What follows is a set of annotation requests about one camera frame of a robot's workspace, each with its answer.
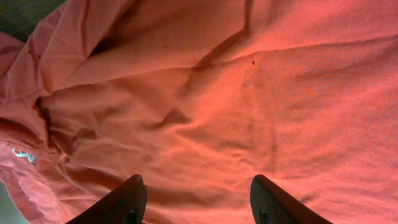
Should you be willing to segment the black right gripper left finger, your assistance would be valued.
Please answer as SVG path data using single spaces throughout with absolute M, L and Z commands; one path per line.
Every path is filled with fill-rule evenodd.
M 142 224 L 147 187 L 135 174 L 67 224 Z

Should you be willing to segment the orange t-shirt with white print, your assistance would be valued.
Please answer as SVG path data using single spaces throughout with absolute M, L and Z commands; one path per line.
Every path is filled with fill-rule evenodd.
M 134 174 L 146 223 L 252 223 L 262 174 L 397 222 L 397 1 L 67 1 L 1 34 L 1 182 L 65 223 Z

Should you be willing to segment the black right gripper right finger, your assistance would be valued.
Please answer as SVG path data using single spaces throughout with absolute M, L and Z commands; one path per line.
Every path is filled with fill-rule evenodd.
M 256 224 L 331 224 L 264 175 L 256 175 L 250 188 Z

